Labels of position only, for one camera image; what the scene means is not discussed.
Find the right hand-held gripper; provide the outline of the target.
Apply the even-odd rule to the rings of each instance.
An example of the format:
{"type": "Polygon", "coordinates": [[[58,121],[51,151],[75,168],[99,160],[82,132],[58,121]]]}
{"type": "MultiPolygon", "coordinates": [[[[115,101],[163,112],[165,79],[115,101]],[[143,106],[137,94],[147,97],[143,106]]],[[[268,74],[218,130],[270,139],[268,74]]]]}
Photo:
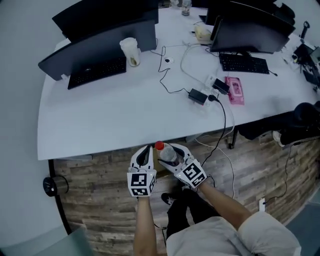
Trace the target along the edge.
{"type": "Polygon", "coordinates": [[[193,157],[190,150],[181,144],[170,144],[174,151],[183,158],[184,163],[179,160],[164,161],[159,159],[158,163],[169,172],[173,173],[176,178],[191,188],[196,189],[202,182],[207,179],[201,163],[193,157]]]}

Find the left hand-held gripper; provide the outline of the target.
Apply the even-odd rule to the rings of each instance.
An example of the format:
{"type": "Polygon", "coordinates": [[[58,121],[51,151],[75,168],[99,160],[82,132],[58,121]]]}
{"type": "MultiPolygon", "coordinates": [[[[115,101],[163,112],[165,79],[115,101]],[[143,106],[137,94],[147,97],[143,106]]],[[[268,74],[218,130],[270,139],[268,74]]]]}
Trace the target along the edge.
{"type": "Polygon", "coordinates": [[[127,187],[132,197],[150,197],[157,182],[154,153],[151,145],[140,148],[133,154],[127,173],[127,187]]]}

